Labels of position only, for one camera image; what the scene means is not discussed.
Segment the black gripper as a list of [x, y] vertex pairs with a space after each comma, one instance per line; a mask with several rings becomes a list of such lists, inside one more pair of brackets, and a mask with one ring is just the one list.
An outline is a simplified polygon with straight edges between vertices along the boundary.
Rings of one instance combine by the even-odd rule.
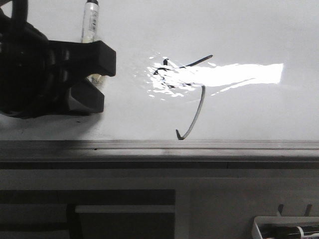
[[[27, 22], [28, 2], [0, 14], [0, 113], [28, 119], [104, 111], [104, 94], [88, 79], [116, 75], [116, 51], [103, 41], [48, 40]], [[81, 80], [72, 86], [72, 79]]]

